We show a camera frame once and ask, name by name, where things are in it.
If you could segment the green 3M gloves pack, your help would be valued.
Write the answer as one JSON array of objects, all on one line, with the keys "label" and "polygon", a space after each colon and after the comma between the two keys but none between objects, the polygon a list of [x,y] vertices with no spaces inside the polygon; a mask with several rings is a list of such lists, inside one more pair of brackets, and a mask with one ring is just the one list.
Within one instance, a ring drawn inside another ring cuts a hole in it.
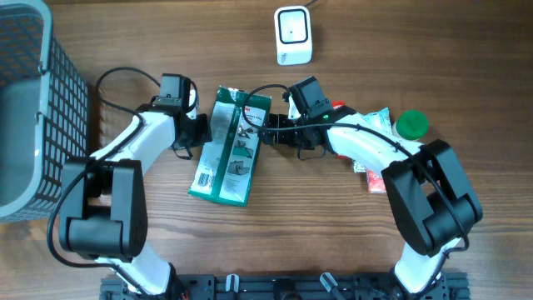
[{"label": "green 3M gloves pack", "polygon": [[220,86],[210,121],[212,141],[202,147],[189,194],[214,203],[245,207],[260,148],[257,128],[271,97]]}]

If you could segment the orange Kleenex tissue pack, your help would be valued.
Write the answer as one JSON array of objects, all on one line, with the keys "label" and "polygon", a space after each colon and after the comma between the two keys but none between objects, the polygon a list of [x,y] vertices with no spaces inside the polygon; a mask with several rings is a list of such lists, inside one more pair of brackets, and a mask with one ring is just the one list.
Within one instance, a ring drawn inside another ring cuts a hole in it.
[{"label": "orange Kleenex tissue pack", "polygon": [[366,170],[366,179],[368,192],[372,194],[386,193],[386,187],[383,179],[370,169]]}]

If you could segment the green Axe Brand box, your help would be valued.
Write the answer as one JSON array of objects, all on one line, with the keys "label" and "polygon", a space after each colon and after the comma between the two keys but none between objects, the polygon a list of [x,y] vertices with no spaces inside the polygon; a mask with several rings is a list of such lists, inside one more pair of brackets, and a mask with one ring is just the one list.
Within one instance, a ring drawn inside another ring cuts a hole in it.
[{"label": "green Axe Brand box", "polygon": [[366,168],[361,163],[353,161],[353,171],[355,173],[366,173]]}]

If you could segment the mint green wipes pack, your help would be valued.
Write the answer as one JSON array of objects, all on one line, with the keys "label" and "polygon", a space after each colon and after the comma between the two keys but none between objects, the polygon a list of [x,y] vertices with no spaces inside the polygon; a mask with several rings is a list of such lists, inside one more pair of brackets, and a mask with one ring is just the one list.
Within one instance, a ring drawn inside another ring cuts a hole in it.
[{"label": "mint green wipes pack", "polygon": [[378,128],[383,132],[392,134],[392,125],[388,107],[384,107],[380,111],[365,114],[362,116],[362,118],[373,127]]}]

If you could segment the green lid jar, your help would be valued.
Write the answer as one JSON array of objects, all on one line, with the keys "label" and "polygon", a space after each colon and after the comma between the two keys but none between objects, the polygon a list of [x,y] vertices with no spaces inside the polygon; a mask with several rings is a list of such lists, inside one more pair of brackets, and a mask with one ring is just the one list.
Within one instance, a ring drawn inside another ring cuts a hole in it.
[{"label": "green lid jar", "polygon": [[430,124],[426,115],[418,110],[408,110],[402,113],[392,125],[394,135],[405,140],[417,141],[423,138]]}]

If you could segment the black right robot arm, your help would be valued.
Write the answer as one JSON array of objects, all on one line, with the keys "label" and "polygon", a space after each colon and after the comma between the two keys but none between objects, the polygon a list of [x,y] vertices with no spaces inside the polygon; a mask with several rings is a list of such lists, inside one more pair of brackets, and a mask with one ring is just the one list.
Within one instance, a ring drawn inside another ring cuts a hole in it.
[{"label": "black right robot arm", "polygon": [[482,219],[481,203],[455,151],[436,139],[428,144],[398,138],[341,106],[293,119],[272,114],[259,131],[265,144],[327,151],[351,158],[381,176],[405,241],[393,268],[396,297],[421,299],[441,281],[452,253],[466,251],[468,234]]}]

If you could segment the red Nescafe sachet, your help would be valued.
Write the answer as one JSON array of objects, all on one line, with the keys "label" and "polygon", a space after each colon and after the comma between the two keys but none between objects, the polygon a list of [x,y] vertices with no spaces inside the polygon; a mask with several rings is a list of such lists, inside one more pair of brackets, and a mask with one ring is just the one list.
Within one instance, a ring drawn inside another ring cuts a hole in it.
[{"label": "red Nescafe sachet", "polygon": [[344,101],[333,101],[331,104],[332,104],[334,109],[338,109],[338,108],[344,106],[346,103]]}]

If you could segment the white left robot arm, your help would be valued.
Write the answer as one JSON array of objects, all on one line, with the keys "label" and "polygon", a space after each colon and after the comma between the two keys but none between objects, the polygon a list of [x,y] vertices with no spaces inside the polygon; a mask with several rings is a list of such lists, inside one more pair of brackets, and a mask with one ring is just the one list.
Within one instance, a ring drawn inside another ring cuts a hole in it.
[{"label": "white left robot arm", "polygon": [[175,268],[147,242],[143,177],[164,150],[191,150],[211,139],[205,114],[141,105],[105,148],[63,165],[62,196],[49,218],[59,228],[47,231],[51,254],[69,267],[111,268],[136,298],[185,298]]}]

